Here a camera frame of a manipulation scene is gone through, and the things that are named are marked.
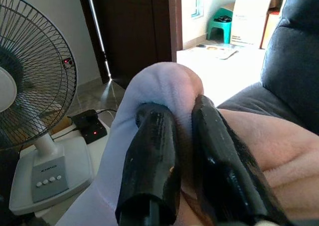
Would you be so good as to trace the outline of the green plastic stool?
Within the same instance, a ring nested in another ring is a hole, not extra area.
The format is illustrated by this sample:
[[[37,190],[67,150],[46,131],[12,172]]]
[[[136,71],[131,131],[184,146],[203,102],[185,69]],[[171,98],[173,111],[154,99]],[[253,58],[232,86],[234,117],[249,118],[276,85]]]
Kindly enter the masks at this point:
[[[208,21],[206,39],[210,40],[212,38],[212,30],[217,28],[223,30],[224,43],[230,43],[232,17],[233,10],[229,10],[226,7],[220,7],[215,15]]]

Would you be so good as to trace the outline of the blue framed window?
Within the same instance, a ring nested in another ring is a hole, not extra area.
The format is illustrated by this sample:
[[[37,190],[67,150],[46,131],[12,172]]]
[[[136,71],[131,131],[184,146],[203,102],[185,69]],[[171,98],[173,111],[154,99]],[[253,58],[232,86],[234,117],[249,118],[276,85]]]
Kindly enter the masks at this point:
[[[191,0],[191,17],[199,18],[203,16],[203,0]]]

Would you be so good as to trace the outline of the printed paper sheet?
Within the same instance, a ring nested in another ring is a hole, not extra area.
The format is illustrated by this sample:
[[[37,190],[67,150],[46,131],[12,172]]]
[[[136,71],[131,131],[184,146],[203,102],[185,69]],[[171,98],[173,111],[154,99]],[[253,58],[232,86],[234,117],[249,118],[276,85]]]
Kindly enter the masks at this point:
[[[207,54],[213,58],[221,60],[226,60],[239,52],[239,50],[234,47],[211,44],[198,44],[188,50],[198,52],[200,54]]]

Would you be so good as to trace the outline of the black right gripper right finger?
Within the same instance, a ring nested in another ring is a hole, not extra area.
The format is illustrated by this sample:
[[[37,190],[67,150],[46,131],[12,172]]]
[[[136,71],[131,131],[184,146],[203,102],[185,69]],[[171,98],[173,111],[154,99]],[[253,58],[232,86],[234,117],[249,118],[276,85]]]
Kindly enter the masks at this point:
[[[198,95],[191,117],[194,185],[214,226],[294,226],[255,157],[213,102]]]

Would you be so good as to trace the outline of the pink cat face pillow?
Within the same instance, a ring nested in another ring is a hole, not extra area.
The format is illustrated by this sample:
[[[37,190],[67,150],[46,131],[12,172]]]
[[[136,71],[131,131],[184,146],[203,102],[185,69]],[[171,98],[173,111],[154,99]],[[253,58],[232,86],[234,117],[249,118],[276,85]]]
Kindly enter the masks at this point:
[[[117,110],[94,181],[56,226],[118,226],[115,208],[125,155],[137,132],[137,108],[147,102],[167,106],[177,122],[182,194],[173,226],[213,226],[199,208],[192,183],[191,112],[202,93],[201,79],[186,66],[160,62],[139,72]],[[220,113],[248,146],[286,215],[319,219],[319,135],[273,116]]]

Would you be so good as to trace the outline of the dark grey fabric sofa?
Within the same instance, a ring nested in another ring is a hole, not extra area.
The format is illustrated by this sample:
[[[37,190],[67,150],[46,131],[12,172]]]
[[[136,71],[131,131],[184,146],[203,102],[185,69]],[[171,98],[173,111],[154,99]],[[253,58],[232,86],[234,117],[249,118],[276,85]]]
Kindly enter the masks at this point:
[[[218,106],[291,121],[319,136],[319,0],[286,0],[260,81]]]

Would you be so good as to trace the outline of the white paper bag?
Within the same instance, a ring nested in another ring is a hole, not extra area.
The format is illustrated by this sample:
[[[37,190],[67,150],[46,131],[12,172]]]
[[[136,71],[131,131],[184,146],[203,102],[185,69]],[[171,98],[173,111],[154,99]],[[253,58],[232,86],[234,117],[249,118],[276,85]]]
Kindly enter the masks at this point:
[[[271,0],[235,0],[230,44],[260,48]]]

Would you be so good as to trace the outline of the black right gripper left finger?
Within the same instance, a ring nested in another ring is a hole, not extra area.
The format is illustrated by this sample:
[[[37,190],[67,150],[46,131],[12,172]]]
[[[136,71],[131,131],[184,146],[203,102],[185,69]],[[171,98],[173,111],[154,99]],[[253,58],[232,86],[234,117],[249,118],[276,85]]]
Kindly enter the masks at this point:
[[[145,103],[126,152],[115,216],[118,226],[171,226],[180,202],[176,124],[165,106]]]

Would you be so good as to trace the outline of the dark brown wooden door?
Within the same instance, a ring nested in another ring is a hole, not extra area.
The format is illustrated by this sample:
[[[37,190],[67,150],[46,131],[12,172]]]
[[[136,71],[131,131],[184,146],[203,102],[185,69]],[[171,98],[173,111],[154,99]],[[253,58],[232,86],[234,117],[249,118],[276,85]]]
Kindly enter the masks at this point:
[[[182,49],[181,0],[80,0],[103,82],[126,87]]]

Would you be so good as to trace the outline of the black adapter with red light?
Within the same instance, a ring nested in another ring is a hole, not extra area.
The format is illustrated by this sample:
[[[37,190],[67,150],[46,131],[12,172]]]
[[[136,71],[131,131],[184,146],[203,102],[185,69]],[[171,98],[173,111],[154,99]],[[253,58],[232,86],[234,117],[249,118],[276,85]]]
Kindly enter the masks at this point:
[[[77,130],[80,131],[87,145],[107,136],[107,130],[99,120],[98,114],[94,109],[71,116],[71,120]]]

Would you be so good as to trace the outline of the white table fan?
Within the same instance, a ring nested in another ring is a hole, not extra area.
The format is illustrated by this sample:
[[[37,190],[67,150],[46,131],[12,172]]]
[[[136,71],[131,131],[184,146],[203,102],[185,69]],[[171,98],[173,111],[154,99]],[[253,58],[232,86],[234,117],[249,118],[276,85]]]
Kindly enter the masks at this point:
[[[0,147],[34,146],[15,167],[15,215],[58,204],[93,180],[84,138],[50,135],[76,90],[76,62],[60,30],[26,1],[0,0]]]

